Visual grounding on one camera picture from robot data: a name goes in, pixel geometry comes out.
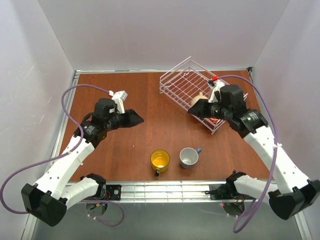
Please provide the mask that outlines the beige round ceramic mug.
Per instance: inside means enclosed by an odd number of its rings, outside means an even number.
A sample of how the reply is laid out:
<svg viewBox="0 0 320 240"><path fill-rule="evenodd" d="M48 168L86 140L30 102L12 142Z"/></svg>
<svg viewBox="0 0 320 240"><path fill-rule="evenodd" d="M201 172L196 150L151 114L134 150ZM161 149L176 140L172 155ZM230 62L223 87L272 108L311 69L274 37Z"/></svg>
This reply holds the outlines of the beige round ceramic mug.
<svg viewBox="0 0 320 240"><path fill-rule="evenodd" d="M198 93L198 95L196 95L190 102L190 106L193 107L197 102L198 100L207 100L208 98L203 94L202 91L200 91Z"/></svg>

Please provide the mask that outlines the dark brown glazed mug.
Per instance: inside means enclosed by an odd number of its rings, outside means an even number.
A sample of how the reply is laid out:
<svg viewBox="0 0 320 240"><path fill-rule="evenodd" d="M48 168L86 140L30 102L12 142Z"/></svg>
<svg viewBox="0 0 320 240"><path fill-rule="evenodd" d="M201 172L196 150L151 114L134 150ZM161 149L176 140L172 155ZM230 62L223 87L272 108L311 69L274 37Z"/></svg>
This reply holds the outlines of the dark brown glazed mug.
<svg viewBox="0 0 320 240"><path fill-rule="evenodd" d="M218 125L220 124L221 122L223 122L222 119L218 119L218 118L215 118L215 117L210 117L207 119L211 124L213 125Z"/></svg>

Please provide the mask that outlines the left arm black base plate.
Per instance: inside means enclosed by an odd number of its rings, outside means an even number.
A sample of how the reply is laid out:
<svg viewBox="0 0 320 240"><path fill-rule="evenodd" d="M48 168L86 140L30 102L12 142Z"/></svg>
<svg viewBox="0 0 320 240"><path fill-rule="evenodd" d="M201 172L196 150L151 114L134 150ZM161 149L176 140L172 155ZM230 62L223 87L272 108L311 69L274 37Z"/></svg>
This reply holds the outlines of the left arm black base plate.
<svg viewBox="0 0 320 240"><path fill-rule="evenodd" d="M109 184L102 191L102 200L119 201L121 194L122 186L120 184Z"/></svg>

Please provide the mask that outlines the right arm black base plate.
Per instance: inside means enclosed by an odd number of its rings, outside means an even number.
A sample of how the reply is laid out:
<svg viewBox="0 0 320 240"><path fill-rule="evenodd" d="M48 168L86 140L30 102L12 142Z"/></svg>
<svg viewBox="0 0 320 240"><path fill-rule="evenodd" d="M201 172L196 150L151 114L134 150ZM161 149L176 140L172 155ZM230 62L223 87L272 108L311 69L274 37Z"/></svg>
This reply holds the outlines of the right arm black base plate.
<svg viewBox="0 0 320 240"><path fill-rule="evenodd" d="M238 194L232 191L229 184L210 184L209 190L204 192L210 195L211 200L231 200L238 198Z"/></svg>

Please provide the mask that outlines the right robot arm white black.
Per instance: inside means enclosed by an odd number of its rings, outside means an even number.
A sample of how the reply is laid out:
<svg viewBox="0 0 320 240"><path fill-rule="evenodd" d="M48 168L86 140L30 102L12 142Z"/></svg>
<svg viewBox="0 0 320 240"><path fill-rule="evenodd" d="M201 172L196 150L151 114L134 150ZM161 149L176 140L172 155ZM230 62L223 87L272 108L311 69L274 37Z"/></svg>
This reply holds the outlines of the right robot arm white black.
<svg viewBox="0 0 320 240"><path fill-rule="evenodd" d="M320 195L319 180L310 180L293 163L276 140L267 120L256 109L248 109L243 90L225 85L213 91L212 99L199 99L187 111L200 118L225 120L250 145L269 169L274 184L235 172L226 179L230 195L262 197L273 212L287 220L311 206Z"/></svg>

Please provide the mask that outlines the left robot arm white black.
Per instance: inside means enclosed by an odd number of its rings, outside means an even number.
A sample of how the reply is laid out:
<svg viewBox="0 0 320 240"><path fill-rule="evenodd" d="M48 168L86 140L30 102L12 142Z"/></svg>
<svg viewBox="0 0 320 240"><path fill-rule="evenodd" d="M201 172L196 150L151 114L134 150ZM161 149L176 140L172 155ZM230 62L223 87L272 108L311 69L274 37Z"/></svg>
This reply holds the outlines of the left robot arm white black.
<svg viewBox="0 0 320 240"><path fill-rule="evenodd" d="M93 112L83 118L74 132L63 157L56 160L33 185L27 183L22 188L26 211L54 227L70 207L82 200L105 200L106 180L100 175L90 173L72 186L67 186L67 183L84 160L106 138L108 132L118 128L131 128L143 122L144 119L133 109L124 109L120 98L99 99Z"/></svg>

